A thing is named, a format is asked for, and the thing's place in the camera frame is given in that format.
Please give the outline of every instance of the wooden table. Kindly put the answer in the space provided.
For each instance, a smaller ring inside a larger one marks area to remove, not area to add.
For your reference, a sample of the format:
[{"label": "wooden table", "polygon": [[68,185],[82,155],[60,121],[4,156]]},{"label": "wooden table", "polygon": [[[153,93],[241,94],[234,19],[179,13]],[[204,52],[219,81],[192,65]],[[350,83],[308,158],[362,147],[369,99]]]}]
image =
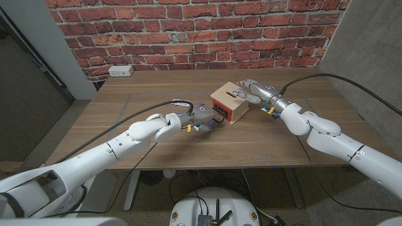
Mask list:
[{"label": "wooden table", "polygon": [[[134,72],[131,77],[108,78],[89,103],[71,130],[58,145],[46,164],[52,164],[82,143],[115,124],[118,120],[151,105],[172,99],[205,102],[212,106],[210,94],[226,82],[247,78],[282,88],[289,81],[312,73],[314,68],[265,68],[244,70],[175,70]],[[396,155],[364,122],[357,112],[323,77],[293,84],[285,94],[303,110],[338,123],[342,132],[393,158]],[[138,165],[139,170],[189,170],[219,168],[270,168],[310,166],[302,146],[285,124],[259,110],[261,105],[249,104],[250,110],[234,125],[225,122],[212,132],[183,130],[159,143]],[[85,150],[106,142],[124,132],[135,121],[154,113],[163,115],[183,112],[186,108],[166,105],[151,110],[119,126]],[[302,143],[316,166],[344,166],[340,159],[310,148],[307,136]],[[132,168],[148,149],[126,156],[110,170]]]}]

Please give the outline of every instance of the brick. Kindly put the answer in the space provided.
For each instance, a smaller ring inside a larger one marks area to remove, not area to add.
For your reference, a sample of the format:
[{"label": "brick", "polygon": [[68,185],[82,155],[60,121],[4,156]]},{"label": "brick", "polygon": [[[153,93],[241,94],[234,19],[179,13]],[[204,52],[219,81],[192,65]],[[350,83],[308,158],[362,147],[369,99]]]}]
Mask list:
[{"label": "brick", "polygon": [[265,13],[268,10],[267,2],[237,4],[234,8],[236,15]]},{"label": "brick", "polygon": [[308,17],[307,24],[335,24],[339,17],[340,13],[313,14]]},{"label": "brick", "polygon": [[106,63],[112,64],[128,64],[132,63],[132,59],[130,56],[110,56],[104,57]]},{"label": "brick", "polygon": [[158,0],[160,4],[188,4],[190,0]]},{"label": "brick", "polygon": [[291,20],[292,25],[303,25],[306,23],[307,14],[294,14]]},{"label": "brick", "polygon": [[201,31],[194,33],[187,33],[188,42],[198,41],[215,41],[215,31]]},{"label": "brick", "polygon": [[109,22],[95,23],[95,27],[99,34],[113,31],[112,25]]},{"label": "brick", "polygon": [[116,8],[116,14],[118,19],[132,19],[133,14],[130,8]]},{"label": "brick", "polygon": [[155,70],[154,65],[133,65],[135,71]]},{"label": "brick", "polygon": [[283,41],[253,41],[253,50],[275,50],[282,47]]},{"label": "brick", "polygon": [[237,50],[238,51],[248,51],[251,50],[251,41],[241,41],[237,43]]},{"label": "brick", "polygon": [[116,18],[113,8],[79,9],[78,12],[84,21]]},{"label": "brick", "polygon": [[172,45],[166,46],[167,53],[192,53],[193,46],[192,45]]},{"label": "brick", "polygon": [[210,62],[208,63],[209,69],[234,69],[236,64],[234,62]]},{"label": "brick", "polygon": [[188,63],[188,56],[187,55],[176,55],[175,63]]},{"label": "brick", "polygon": [[69,35],[93,35],[96,34],[94,25],[88,23],[82,24],[61,24],[60,29],[65,36]]},{"label": "brick", "polygon": [[145,30],[148,32],[160,31],[159,22],[157,21],[144,21],[144,24],[145,24]]},{"label": "brick", "polygon": [[136,0],[102,0],[102,3],[110,5],[132,6],[136,4]]},{"label": "brick", "polygon": [[229,52],[220,52],[217,54],[218,61],[228,61],[231,59],[231,53]]},{"label": "brick", "polygon": [[216,16],[216,5],[195,5],[184,6],[183,16],[185,18],[196,18],[200,16]]},{"label": "brick", "polygon": [[80,44],[75,38],[66,38],[65,41],[70,48],[80,48]]},{"label": "brick", "polygon": [[296,66],[314,65],[317,62],[318,62],[317,58],[301,57],[301,58],[291,59],[290,66],[296,67]]},{"label": "brick", "polygon": [[304,47],[304,48],[302,48],[302,50],[301,50],[301,54],[300,54],[300,56],[312,56],[313,55],[313,53],[314,53],[314,50],[315,50],[315,47]]},{"label": "brick", "polygon": [[300,54],[299,48],[275,50],[272,57],[297,57]]},{"label": "brick", "polygon": [[89,37],[78,37],[77,40],[82,46],[95,46],[95,43],[92,41],[92,38]]},{"label": "brick", "polygon": [[179,6],[172,6],[172,7],[167,7],[168,9],[168,17],[169,18],[176,18],[176,19],[181,19],[182,18],[182,8]]},{"label": "brick", "polygon": [[232,16],[234,6],[232,4],[220,4],[219,15],[220,16]]},{"label": "brick", "polygon": [[272,56],[273,51],[260,51],[259,52],[259,58],[260,59],[269,59]]},{"label": "brick", "polygon": [[240,68],[248,68],[249,67],[249,63],[250,62],[237,62],[236,63],[236,68],[240,69]]},{"label": "brick", "polygon": [[197,70],[208,69],[208,63],[196,63],[195,68]]},{"label": "brick", "polygon": [[229,38],[231,38],[231,34],[231,31],[218,31],[216,37],[218,41],[227,41]]},{"label": "brick", "polygon": [[294,48],[296,47],[297,38],[283,40],[282,48]]},{"label": "brick", "polygon": [[276,38],[277,35],[278,35],[278,29],[276,29],[276,28],[265,28],[264,29],[263,36],[265,38]]},{"label": "brick", "polygon": [[262,16],[260,26],[283,26],[290,24],[291,14]]},{"label": "brick", "polygon": [[340,0],[326,0],[322,5],[321,9],[323,10],[335,10],[338,8],[340,4]]},{"label": "brick", "polygon": [[141,32],[144,25],[139,21],[116,21],[113,22],[113,28],[117,32]]},{"label": "brick", "polygon": [[122,46],[125,54],[151,54],[151,48],[149,46]]},{"label": "brick", "polygon": [[173,56],[166,55],[155,55],[155,56],[145,56],[147,63],[158,64],[158,63],[173,63]]},{"label": "brick", "polygon": [[198,19],[195,21],[196,30],[208,30],[210,28],[210,23],[206,19]]},{"label": "brick", "polygon": [[169,65],[170,70],[194,70],[195,65],[193,63],[177,63]]},{"label": "brick", "polygon": [[324,31],[324,26],[312,26],[310,30],[308,30],[309,36],[320,36]]},{"label": "brick", "polygon": [[87,59],[77,59],[77,61],[80,67],[89,67]]},{"label": "brick", "polygon": [[124,40],[129,44],[138,44],[138,36],[137,35],[124,35]]},{"label": "brick", "polygon": [[110,47],[110,48],[107,48],[107,52],[109,53],[110,56],[119,56],[119,55],[123,55],[123,51],[121,50],[120,47]]},{"label": "brick", "polygon": [[196,53],[206,53],[208,52],[208,45],[195,45],[194,51]]},{"label": "brick", "polygon": [[245,28],[255,28],[258,26],[259,17],[258,16],[250,16],[244,18],[243,27]]},{"label": "brick", "polygon": [[193,31],[193,21],[162,21],[162,31]]},{"label": "brick", "polygon": [[335,33],[335,29],[337,29],[336,26],[327,26],[324,30],[324,35],[325,36],[330,36]]},{"label": "brick", "polygon": [[59,11],[60,15],[62,15],[62,18],[66,22],[78,22],[80,21],[80,16],[78,15],[76,10],[70,9],[70,10],[60,10]]},{"label": "brick", "polygon": [[322,6],[323,0],[290,0],[289,11],[316,11]]},{"label": "brick", "polygon": [[241,18],[211,19],[211,29],[241,28]]},{"label": "brick", "polygon": [[280,58],[275,60],[275,66],[276,67],[287,67],[289,64],[290,59],[289,58]]},{"label": "brick", "polygon": [[275,1],[269,3],[268,11],[270,13],[285,12],[288,1]]},{"label": "brick", "polygon": [[63,22],[62,18],[60,17],[60,15],[59,15],[56,11],[50,10],[50,13],[52,14],[53,19],[54,19],[57,23],[62,23],[62,22]]},{"label": "brick", "polygon": [[212,43],[209,44],[210,51],[233,51],[236,49],[236,43]]},{"label": "brick", "polygon": [[314,55],[315,55],[316,57],[323,57],[325,51],[326,51],[326,48],[316,48]]},{"label": "brick", "polygon": [[123,38],[120,35],[102,35],[92,38],[96,45],[115,45],[123,44]]},{"label": "brick", "polygon": [[273,67],[274,63],[275,63],[274,59],[257,60],[254,62],[250,62],[249,68]]},{"label": "brick", "polygon": [[308,27],[281,28],[278,38],[303,37],[307,36],[307,34]]},{"label": "brick", "polygon": [[201,54],[191,54],[188,56],[189,62],[207,62],[216,60],[215,53],[201,53]]},{"label": "brick", "polygon": [[45,0],[48,8],[81,6],[80,0]]},{"label": "brick", "polygon": [[239,29],[233,31],[234,39],[254,39],[260,38],[263,30],[260,29]]},{"label": "brick", "polygon": [[132,56],[131,59],[134,63],[137,63],[137,64],[146,63],[144,56]]},{"label": "brick", "polygon": [[110,67],[111,67],[111,66],[104,66],[104,67],[98,67],[98,68],[91,68],[91,69],[88,69],[87,72],[88,72],[88,75],[89,75],[89,76],[105,75],[105,74],[109,73],[109,72],[108,72],[108,69],[109,69]]},{"label": "brick", "polygon": [[259,51],[234,52],[232,60],[254,60],[259,58]]},{"label": "brick", "polygon": [[300,38],[297,47],[324,46],[327,38]]},{"label": "brick", "polygon": [[99,66],[99,65],[104,65],[105,62],[103,61],[102,57],[93,57],[88,59],[88,62],[91,66]]}]

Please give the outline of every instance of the small wooden box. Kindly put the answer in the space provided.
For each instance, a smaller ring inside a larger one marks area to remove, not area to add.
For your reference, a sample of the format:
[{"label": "small wooden box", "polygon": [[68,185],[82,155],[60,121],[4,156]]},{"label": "small wooden box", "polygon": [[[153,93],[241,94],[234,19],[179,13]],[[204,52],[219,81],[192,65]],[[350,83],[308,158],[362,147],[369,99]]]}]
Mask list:
[{"label": "small wooden box", "polygon": [[220,115],[230,124],[234,124],[249,110],[249,102],[232,94],[233,91],[245,92],[242,88],[228,82],[211,94],[213,107],[218,109]]}]

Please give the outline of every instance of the wires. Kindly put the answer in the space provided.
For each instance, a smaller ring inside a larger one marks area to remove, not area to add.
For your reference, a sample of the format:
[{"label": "wires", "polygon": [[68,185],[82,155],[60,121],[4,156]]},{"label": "wires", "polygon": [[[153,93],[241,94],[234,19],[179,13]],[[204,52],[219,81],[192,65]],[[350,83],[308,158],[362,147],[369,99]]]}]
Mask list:
[{"label": "wires", "polygon": [[110,128],[106,129],[105,131],[101,132],[100,134],[96,135],[96,137],[90,139],[89,141],[85,142],[83,145],[79,146],[77,149],[75,149],[74,151],[68,153],[66,156],[62,157],[61,159],[59,159],[56,163],[61,163],[62,161],[65,161],[66,159],[68,159],[69,157],[73,156],[75,153],[79,152],[81,149],[83,149],[84,147],[88,146],[90,143],[94,142],[95,140],[97,140],[98,138],[102,137],[103,135],[107,134],[108,132],[112,131],[114,128],[116,128],[117,126],[120,126],[121,124],[125,123],[126,121],[132,119],[135,116],[138,116],[139,114],[142,114],[146,111],[149,111],[151,109],[160,107],[162,105],[166,105],[166,104],[174,104],[174,103],[185,103],[185,104],[189,104],[190,108],[187,111],[187,114],[190,114],[191,112],[193,112],[193,104],[189,101],[186,100],[171,100],[171,101],[166,101],[166,102],[162,102],[159,104],[156,104],[154,106],[145,108],[139,112],[136,112],[130,116],[128,116],[127,118],[119,121],[118,123],[114,124],[113,126],[111,126]]},{"label": "wires", "polygon": [[134,171],[134,169],[138,166],[138,164],[140,164],[140,162],[142,162],[142,160],[152,151],[152,149],[155,148],[155,146],[156,146],[157,144],[158,144],[158,143],[155,143],[155,144],[152,146],[152,148],[151,148],[151,149],[138,161],[138,163],[130,170],[130,172],[127,174],[127,176],[124,178],[123,182],[121,183],[120,188],[119,188],[119,190],[117,191],[116,196],[114,197],[114,200],[113,200],[113,202],[112,202],[112,205],[111,205],[107,210],[105,210],[105,211],[103,211],[103,212],[98,212],[98,211],[67,211],[67,212],[64,212],[64,213],[53,214],[53,215],[45,216],[45,217],[42,217],[42,218],[56,217],[56,216],[61,216],[61,215],[70,214],[70,213],[107,213],[107,212],[110,211],[110,210],[112,209],[112,207],[114,206],[114,203],[116,202],[116,200],[117,200],[117,198],[118,198],[118,196],[119,196],[119,194],[120,194],[120,191],[121,191],[121,189],[123,188],[124,182],[126,182],[126,180],[127,180],[127,178],[129,177],[129,175]]},{"label": "wires", "polygon": [[248,182],[248,180],[247,180],[247,178],[246,178],[246,175],[244,174],[244,170],[241,169],[241,172],[243,173],[244,179],[245,179],[245,181],[246,181],[246,183],[247,183],[247,187],[249,188],[251,201],[253,202],[254,207],[256,207],[256,209],[257,209],[260,213],[262,213],[264,216],[266,216],[266,217],[272,219],[275,223],[278,223],[278,220],[277,220],[277,219],[275,219],[274,217],[271,217],[271,216],[269,216],[268,214],[264,213],[262,210],[260,210],[260,209],[256,206],[256,204],[254,203],[254,200],[253,200],[253,196],[251,195],[250,184],[249,184],[249,182]]},{"label": "wires", "polygon": [[363,87],[362,85],[360,85],[360,84],[358,84],[358,83],[356,83],[356,82],[353,82],[352,80],[349,80],[349,79],[347,79],[347,78],[344,78],[344,77],[341,77],[341,76],[338,76],[338,75],[332,75],[332,74],[329,74],[329,73],[317,73],[317,74],[313,74],[313,75],[307,75],[307,76],[304,76],[304,77],[301,77],[301,78],[298,78],[298,79],[294,79],[293,81],[289,82],[288,84],[286,84],[286,85],[282,88],[282,90],[281,90],[281,92],[280,92],[280,95],[285,94],[285,91],[286,91],[286,89],[288,88],[288,86],[291,85],[291,84],[293,84],[293,83],[296,83],[296,82],[299,82],[299,81],[302,81],[302,80],[305,80],[305,79],[308,79],[308,78],[323,77],[323,76],[332,77],[332,78],[337,78],[337,79],[343,80],[343,81],[345,81],[345,82],[349,82],[350,84],[352,84],[352,85],[354,85],[354,86],[360,88],[361,90],[365,91],[366,93],[368,93],[369,95],[371,95],[372,97],[374,97],[375,99],[377,99],[378,101],[380,101],[381,103],[383,103],[384,105],[386,105],[387,107],[389,107],[391,110],[395,111],[397,114],[399,114],[400,116],[402,116],[402,112],[401,112],[400,110],[398,110],[396,107],[392,106],[390,103],[386,102],[385,100],[383,100],[382,98],[380,98],[379,96],[377,96],[375,93],[373,93],[373,92],[371,92],[370,90],[366,89],[366,88]]},{"label": "wires", "polygon": [[343,203],[341,203],[341,202],[338,202],[336,199],[334,199],[334,198],[332,197],[332,195],[331,195],[331,194],[324,188],[324,186],[322,185],[322,183],[321,183],[321,181],[320,181],[320,178],[318,178],[318,174],[317,174],[317,172],[315,171],[315,168],[314,168],[314,165],[313,165],[313,163],[312,163],[312,160],[310,159],[310,157],[309,157],[309,155],[308,155],[308,153],[307,153],[307,151],[306,151],[306,149],[305,149],[303,143],[300,141],[300,139],[299,139],[298,136],[296,136],[296,137],[297,137],[299,143],[301,144],[301,146],[302,146],[304,152],[305,152],[306,155],[307,155],[307,158],[308,158],[308,160],[309,160],[309,162],[310,162],[310,165],[312,166],[312,169],[313,169],[314,175],[315,175],[315,177],[316,177],[316,179],[317,179],[317,181],[318,181],[318,184],[320,184],[322,190],[323,190],[324,192],[326,192],[326,194],[327,194],[335,203],[338,203],[339,205],[341,205],[341,206],[343,206],[343,207],[353,208],[353,209],[356,209],[356,210],[375,210],[375,211],[385,211],[385,212],[394,212],[394,213],[400,213],[400,214],[402,214],[402,212],[401,212],[401,211],[398,211],[398,210],[390,210],[390,209],[385,209],[385,208],[363,208],[363,207],[353,207],[353,206],[346,205],[346,204],[343,204]]}]

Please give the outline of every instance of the red brick wall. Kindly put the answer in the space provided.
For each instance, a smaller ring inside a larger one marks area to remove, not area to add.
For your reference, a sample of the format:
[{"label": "red brick wall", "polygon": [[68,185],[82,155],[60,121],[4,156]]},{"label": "red brick wall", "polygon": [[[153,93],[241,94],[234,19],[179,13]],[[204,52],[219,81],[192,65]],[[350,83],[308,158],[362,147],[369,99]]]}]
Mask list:
[{"label": "red brick wall", "polygon": [[91,81],[135,70],[315,67],[349,0],[45,0]]}]

